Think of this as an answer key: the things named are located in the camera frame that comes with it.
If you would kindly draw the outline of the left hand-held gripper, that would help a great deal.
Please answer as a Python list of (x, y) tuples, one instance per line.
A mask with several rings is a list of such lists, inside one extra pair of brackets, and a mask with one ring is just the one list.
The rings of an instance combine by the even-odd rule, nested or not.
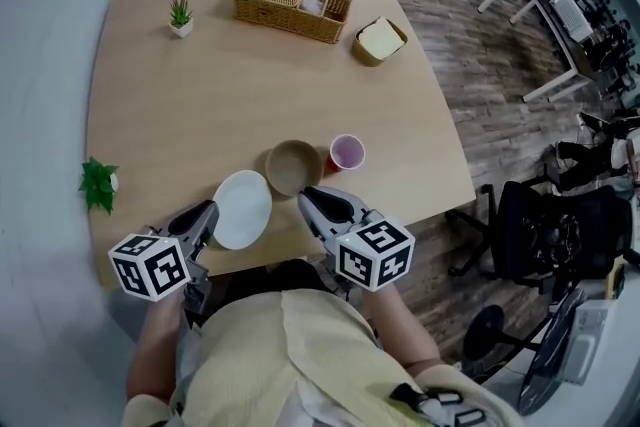
[(219, 208), (207, 199), (143, 234), (130, 234), (108, 251), (123, 291), (157, 302), (184, 293), (186, 311), (201, 315), (212, 285), (208, 269), (198, 262), (213, 239)]

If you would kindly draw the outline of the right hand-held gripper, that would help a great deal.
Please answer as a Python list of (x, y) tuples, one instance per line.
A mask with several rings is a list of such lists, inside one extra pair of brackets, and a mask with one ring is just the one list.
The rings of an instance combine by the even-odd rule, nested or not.
[[(355, 195), (325, 186), (306, 187), (297, 205), (312, 235), (323, 241), (327, 270), (346, 296), (357, 287), (378, 291), (409, 272), (415, 237), (393, 217), (369, 211)], [(355, 224), (330, 235), (328, 220)]]

